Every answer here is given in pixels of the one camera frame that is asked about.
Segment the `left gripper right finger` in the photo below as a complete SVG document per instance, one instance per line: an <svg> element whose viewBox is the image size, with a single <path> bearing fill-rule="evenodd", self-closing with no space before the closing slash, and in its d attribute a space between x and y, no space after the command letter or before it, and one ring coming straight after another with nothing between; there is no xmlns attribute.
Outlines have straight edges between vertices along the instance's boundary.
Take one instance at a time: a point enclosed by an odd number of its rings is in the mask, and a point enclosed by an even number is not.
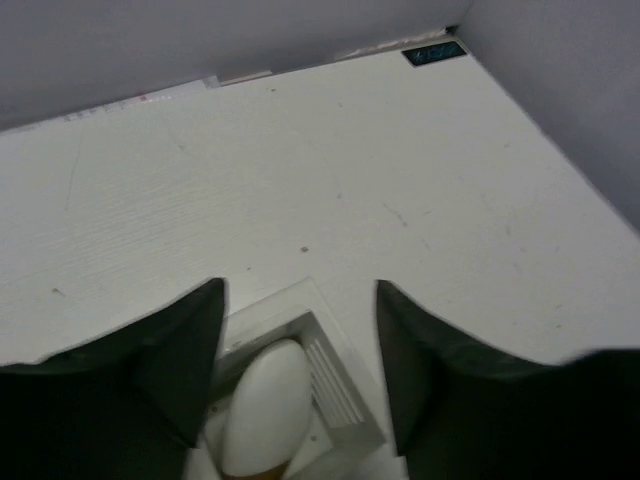
<svg viewBox="0 0 640 480"><path fill-rule="evenodd" d="M491 346L379 281L396 453L412 479L635 479L639 353L558 365Z"/></svg>

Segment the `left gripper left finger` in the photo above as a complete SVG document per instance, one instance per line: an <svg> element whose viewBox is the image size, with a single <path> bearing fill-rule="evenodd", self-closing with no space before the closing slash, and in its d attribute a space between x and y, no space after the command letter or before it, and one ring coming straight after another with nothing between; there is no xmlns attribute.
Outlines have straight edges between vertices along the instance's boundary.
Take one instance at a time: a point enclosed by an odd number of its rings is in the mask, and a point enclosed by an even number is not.
<svg viewBox="0 0 640 480"><path fill-rule="evenodd" d="M179 479L204 424L225 283L37 364L1 370L5 479Z"/></svg>

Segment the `white makeup sponge case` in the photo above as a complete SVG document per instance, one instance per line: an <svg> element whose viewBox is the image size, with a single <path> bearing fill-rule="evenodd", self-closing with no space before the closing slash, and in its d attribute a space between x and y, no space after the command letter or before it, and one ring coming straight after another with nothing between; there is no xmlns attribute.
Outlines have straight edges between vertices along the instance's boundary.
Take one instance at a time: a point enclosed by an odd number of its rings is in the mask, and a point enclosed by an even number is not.
<svg viewBox="0 0 640 480"><path fill-rule="evenodd" d="M303 348L290 339L269 345L232 395L222 442L223 477L282 478L304 441L311 410L311 374Z"/></svg>

